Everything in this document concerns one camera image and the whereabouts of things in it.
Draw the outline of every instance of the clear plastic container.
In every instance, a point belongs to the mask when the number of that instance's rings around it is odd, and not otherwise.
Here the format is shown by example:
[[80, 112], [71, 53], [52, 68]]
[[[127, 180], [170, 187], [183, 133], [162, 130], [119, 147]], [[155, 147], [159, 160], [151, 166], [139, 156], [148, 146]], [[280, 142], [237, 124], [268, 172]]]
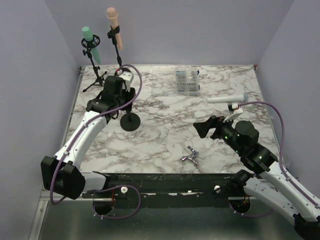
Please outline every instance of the clear plastic container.
[[198, 72], [195, 67], [171, 67], [152, 72], [152, 96], [198, 96]]

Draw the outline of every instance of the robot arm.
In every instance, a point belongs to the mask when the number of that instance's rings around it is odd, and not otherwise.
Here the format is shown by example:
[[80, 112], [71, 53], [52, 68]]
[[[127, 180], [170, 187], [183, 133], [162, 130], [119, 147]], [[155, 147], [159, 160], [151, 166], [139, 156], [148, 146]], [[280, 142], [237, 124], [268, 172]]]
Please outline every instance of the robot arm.
[[[258, 143], [259, 132], [250, 121], [239, 121], [235, 128], [232, 127], [233, 119], [241, 114], [241, 111], [234, 112], [228, 117], [211, 116], [206, 122], [194, 123], [193, 126], [201, 138], [206, 137], [210, 129], [215, 129], [210, 138], [222, 139], [239, 155], [244, 166], [255, 173], [252, 176], [246, 172], [249, 177], [245, 179], [246, 183], [243, 185], [245, 193], [256, 197], [282, 214], [304, 239], [316, 239], [313, 237], [320, 236], [318, 205], [320, 199], [308, 191], [286, 169], [285, 173], [288, 177], [285, 176], [277, 157]], [[265, 179], [279, 192], [261, 182], [257, 176]]]
[[[71, 138], [54, 157], [46, 156], [42, 160], [41, 171], [45, 189], [50, 190], [53, 182], [55, 193], [70, 199], [77, 199], [82, 192], [101, 190], [104, 187], [105, 176], [96, 172], [81, 173], [80, 165], [98, 133], [117, 114], [116, 111], [110, 114], [103, 113], [123, 106], [135, 96], [135, 89], [131, 87], [132, 80], [131, 72], [123, 72], [119, 76], [106, 78], [103, 90], [96, 98], [88, 102], [87, 112]], [[134, 114], [130, 113], [131, 109], [132, 103], [121, 110], [127, 112], [124, 116], [130, 116]]]

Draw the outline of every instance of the white microphone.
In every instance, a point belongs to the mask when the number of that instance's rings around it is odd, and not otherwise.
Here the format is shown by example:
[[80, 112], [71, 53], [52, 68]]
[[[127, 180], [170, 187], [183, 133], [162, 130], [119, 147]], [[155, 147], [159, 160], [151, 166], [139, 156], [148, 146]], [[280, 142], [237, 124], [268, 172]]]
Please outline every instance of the white microphone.
[[[110, 24], [111, 24], [112, 29], [115, 29], [116, 27], [119, 26], [118, 13], [113, 7], [109, 7], [106, 10], [106, 16], [110, 20]], [[116, 45], [117, 45], [118, 49], [121, 50], [123, 48], [123, 45], [122, 45], [120, 33], [117, 33], [115, 35], [115, 38], [116, 38], [116, 42], [117, 42]]]
[[206, 101], [210, 104], [214, 103], [232, 103], [232, 102], [246, 102], [248, 100], [248, 94], [239, 94], [231, 96], [217, 96], [207, 98]]

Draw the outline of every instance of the green microphone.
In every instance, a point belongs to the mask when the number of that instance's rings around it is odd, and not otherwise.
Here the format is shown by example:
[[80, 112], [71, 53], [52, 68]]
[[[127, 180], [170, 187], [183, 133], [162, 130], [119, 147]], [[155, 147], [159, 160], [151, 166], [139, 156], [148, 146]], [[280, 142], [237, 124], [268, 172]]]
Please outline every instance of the green microphone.
[[[92, 34], [92, 31], [89, 27], [87, 26], [84, 26], [82, 28], [82, 34], [84, 36], [84, 39], [87, 41], [87, 42], [90, 42], [94, 39], [94, 36]], [[91, 49], [91, 53], [92, 53], [92, 56], [94, 58], [94, 60], [96, 61], [97, 64], [101, 64], [101, 61], [100, 61], [100, 56], [99, 56], [99, 53], [98, 53], [98, 50], [96, 47], [92, 48]]]

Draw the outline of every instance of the microphone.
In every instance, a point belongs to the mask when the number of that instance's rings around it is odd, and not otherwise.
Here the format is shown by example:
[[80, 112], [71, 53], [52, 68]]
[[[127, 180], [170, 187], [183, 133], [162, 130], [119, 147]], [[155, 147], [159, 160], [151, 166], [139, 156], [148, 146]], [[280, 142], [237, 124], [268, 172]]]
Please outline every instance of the microphone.
[[231, 96], [217, 96], [207, 98], [206, 101], [210, 104], [214, 103], [230, 103], [230, 102], [246, 102], [248, 100], [248, 94], [239, 94]]
[[[91, 42], [94, 39], [91, 29], [87, 26], [84, 26], [82, 28], [82, 34], [83, 34], [84, 40], [86, 40], [87, 42]], [[91, 49], [91, 53], [96, 63], [101, 64], [100, 55], [96, 47]]]
[[[119, 26], [119, 23], [118, 23], [118, 13], [117, 11], [113, 8], [113, 7], [109, 7], [107, 10], [106, 10], [106, 16], [107, 18], [110, 20], [110, 24], [111, 24], [111, 27], [112, 29], [114, 30], [116, 27]], [[116, 41], [117, 41], [117, 47], [121, 50], [123, 48], [123, 45], [122, 45], [122, 40], [121, 40], [121, 35], [120, 33], [117, 33], [115, 35], [115, 38], [116, 38]]]

